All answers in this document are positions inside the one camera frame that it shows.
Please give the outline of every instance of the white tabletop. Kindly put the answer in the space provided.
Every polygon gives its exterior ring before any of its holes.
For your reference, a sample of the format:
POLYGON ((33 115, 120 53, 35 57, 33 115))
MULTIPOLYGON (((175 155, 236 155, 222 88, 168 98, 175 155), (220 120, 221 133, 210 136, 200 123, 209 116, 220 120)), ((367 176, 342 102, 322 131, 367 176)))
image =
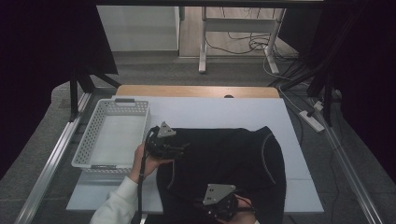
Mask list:
MULTIPOLYGON (((147 96, 117 96, 117 98, 149 101, 151 127, 160 125, 163 121, 166 121, 171 128, 245 128, 256 131, 264 126, 269 127, 282 148, 285 161, 288 182, 285 213, 323 212, 282 99, 147 96)), ((95 181, 95 178, 83 172, 67 209, 96 210, 106 200, 107 194, 117 188, 122 179, 123 176, 113 176, 112 181, 95 181)), ((159 203, 161 198, 154 175, 145 180, 143 197, 143 210, 161 213, 163 208, 159 203)))

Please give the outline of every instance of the power strip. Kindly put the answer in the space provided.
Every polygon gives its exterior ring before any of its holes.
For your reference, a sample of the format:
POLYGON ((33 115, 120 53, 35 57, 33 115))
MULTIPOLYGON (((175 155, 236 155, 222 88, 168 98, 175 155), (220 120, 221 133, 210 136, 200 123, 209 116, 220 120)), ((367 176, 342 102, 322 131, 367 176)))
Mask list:
POLYGON ((308 117, 308 112, 306 110, 300 112, 300 116, 311 126, 317 133, 324 130, 323 125, 321 125, 314 117, 308 117))
POLYGON ((323 109, 323 103, 321 101, 317 101, 317 103, 314 105, 314 108, 317 111, 321 111, 323 109))

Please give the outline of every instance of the white plastic basket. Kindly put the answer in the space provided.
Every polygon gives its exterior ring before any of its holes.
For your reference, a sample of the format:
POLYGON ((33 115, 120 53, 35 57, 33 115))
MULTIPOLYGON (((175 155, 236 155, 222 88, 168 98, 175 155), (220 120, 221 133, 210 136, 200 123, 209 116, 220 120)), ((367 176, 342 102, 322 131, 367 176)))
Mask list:
POLYGON ((72 160, 87 172, 129 173, 149 130, 148 101, 100 100, 72 160))

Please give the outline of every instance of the white cabinet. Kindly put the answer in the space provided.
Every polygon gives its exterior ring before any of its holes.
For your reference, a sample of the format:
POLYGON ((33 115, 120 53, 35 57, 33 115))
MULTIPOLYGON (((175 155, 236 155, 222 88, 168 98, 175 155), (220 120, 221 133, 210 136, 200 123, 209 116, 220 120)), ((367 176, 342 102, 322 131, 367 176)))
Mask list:
POLYGON ((112 51, 178 50, 178 7, 97 8, 112 51))

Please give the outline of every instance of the person's arm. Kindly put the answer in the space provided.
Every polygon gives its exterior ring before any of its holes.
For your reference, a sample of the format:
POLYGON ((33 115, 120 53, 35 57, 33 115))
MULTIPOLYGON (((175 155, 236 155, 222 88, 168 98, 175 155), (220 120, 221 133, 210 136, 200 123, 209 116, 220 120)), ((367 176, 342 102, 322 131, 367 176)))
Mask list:
MULTIPOLYGON (((93 214, 92 224, 96 223, 131 223, 136 211, 137 183, 139 180, 140 164, 142 162, 144 145, 140 145, 134 152, 134 165, 131 173, 125 176, 119 188, 110 192, 109 198, 93 214)), ((172 160, 157 160, 148 156, 144 176, 150 175, 158 166, 172 160)))
POLYGON ((136 211, 137 184, 125 176, 120 186, 94 213, 91 223, 131 223, 136 211))

